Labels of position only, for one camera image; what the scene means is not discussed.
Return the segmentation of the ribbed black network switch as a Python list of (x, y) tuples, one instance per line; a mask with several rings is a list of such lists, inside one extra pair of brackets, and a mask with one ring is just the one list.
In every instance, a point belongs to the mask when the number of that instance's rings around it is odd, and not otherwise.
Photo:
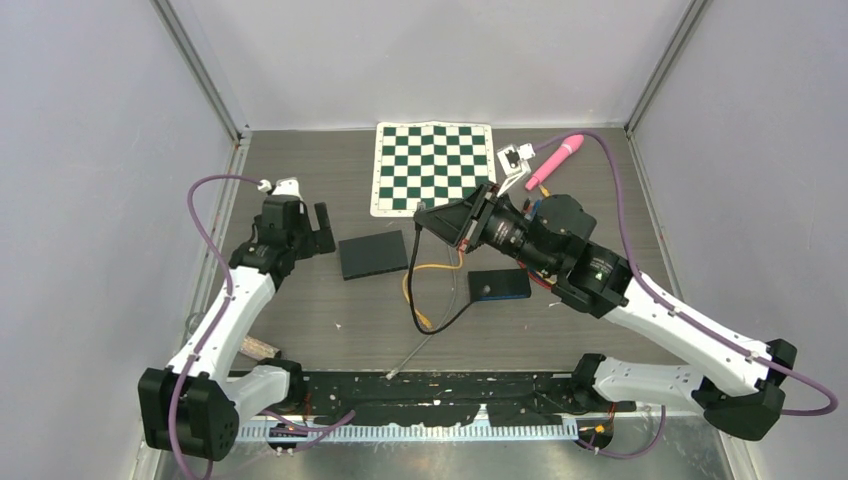
[(472, 303), (527, 299), (532, 295), (527, 271), (521, 268), (470, 271), (467, 282)]

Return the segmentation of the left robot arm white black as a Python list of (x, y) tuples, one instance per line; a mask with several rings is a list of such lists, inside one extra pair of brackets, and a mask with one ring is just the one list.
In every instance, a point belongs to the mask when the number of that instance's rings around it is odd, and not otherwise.
[(146, 444), (185, 456), (220, 461), (239, 428), (261, 411), (298, 412), (307, 398), (299, 363), (275, 356), (241, 378), (231, 365), (254, 321), (296, 262), (333, 253), (336, 243), (325, 203), (310, 214), (296, 195), (270, 195), (253, 220), (253, 235), (227, 263), (222, 290), (178, 354), (138, 383)]

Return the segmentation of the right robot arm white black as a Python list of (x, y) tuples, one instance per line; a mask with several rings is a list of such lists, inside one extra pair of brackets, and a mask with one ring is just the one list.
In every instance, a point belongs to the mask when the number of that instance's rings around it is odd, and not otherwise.
[(796, 348), (724, 328), (634, 271), (624, 257), (591, 240), (596, 221), (573, 197), (547, 197), (526, 215), (486, 183), (462, 200), (418, 210), (414, 221), (459, 251), (494, 248), (548, 279), (564, 305), (637, 332), (677, 356), (675, 365), (582, 356), (570, 385), (580, 408), (659, 404), (700, 414), (748, 441), (761, 440), (780, 418), (781, 385)]

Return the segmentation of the green white chessboard mat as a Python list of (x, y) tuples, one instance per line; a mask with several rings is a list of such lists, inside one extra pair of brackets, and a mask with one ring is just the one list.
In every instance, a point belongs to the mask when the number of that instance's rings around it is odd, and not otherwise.
[(460, 200), (496, 176), (488, 124), (380, 122), (369, 211), (376, 218), (410, 217), (419, 205)]

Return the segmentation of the glitter filled clear tube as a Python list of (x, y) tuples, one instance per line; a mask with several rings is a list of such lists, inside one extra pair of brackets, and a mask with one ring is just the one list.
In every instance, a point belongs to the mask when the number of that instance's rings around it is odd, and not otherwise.
[(253, 360), (260, 361), (265, 358), (278, 358), (280, 350), (266, 342), (251, 336), (246, 336), (242, 341), (239, 352)]

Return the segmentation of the pink cylindrical device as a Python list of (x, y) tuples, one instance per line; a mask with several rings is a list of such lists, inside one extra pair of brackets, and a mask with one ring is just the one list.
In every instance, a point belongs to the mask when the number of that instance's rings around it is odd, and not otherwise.
[(564, 161), (580, 149), (584, 142), (583, 135), (571, 135), (565, 137), (558, 148), (531, 174), (525, 183), (525, 190), (532, 191), (541, 184), (559, 167)]

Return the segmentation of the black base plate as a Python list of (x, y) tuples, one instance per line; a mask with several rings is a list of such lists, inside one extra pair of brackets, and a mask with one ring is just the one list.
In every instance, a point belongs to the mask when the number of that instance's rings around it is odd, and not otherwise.
[(357, 426), (465, 426), (487, 412), (497, 426), (553, 425), (562, 414), (629, 413), (636, 403), (615, 405), (559, 372), (312, 371), (294, 398), (270, 405), (278, 415), (305, 415), (331, 425), (352, 411)]

